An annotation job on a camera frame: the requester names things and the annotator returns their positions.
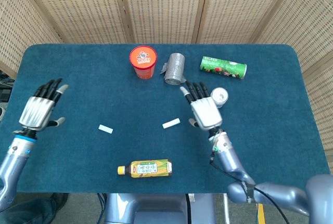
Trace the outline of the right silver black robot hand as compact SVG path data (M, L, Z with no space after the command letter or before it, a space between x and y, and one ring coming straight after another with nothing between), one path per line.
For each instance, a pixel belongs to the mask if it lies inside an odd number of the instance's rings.
M209 95L208 89L203 82L191 83L185 82L187 88L180 87L183 96L187 100L194 114L197 127L202 130L210 131L219 129L222 125L220 111L216 107L213 98Z

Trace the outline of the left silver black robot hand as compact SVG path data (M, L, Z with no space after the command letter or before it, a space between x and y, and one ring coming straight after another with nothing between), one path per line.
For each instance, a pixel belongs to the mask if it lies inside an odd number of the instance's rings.
M66 120L65 117L57 120L49 119L60 97L68 88L67 84L60 86L61 81L62 78L50 80L41 85L28 99L19 119L19 124L22 126L20 133L40 132L47 127L57 127Z

